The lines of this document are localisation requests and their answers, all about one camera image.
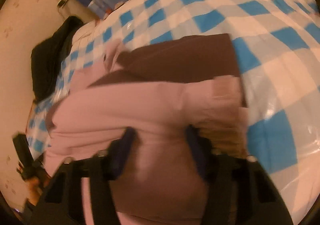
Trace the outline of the pink and brown jacket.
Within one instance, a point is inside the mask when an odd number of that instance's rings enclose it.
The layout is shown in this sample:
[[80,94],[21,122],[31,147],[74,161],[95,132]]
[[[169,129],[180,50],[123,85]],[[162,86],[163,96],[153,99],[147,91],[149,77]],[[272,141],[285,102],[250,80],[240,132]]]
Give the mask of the pink and brown jacket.
[[248,109],[228,34],[192,35],[133,51],[114,40],[92,66],[77,70],[69,95],[46,116],[53,175],[137,131],[123,174],[111,183],[122,224],[199,224],[207,186],[184,138],[198,128],[220,152],[244,158]]

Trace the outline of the black garment pile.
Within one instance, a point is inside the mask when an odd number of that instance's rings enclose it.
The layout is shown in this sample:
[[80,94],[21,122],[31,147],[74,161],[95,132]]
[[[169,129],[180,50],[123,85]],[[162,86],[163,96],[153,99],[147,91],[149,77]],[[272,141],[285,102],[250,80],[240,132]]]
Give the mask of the black garment pile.
[[51,37],[33,48],[30,58],[35,104],[45,100],[55,91],[61,63],[69,56],[72,38],[83,25],[81,19],[70,16]]

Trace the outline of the blue white checkered bed cover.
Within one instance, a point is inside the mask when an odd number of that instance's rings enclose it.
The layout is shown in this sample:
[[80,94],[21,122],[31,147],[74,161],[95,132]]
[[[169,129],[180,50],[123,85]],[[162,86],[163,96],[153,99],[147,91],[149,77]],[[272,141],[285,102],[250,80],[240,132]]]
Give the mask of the blue white checkered bed cover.
[[[294,224],[319,196],[319,16],[314,0],[130,0],[103,23],[103,44],[131,49],[188,35],[228,33],[249,105],[248,149],[271,175]],[[49,145],[44,118],[73,73],[103,54],[70,53],[55,92],[35,107],[33,157]]]

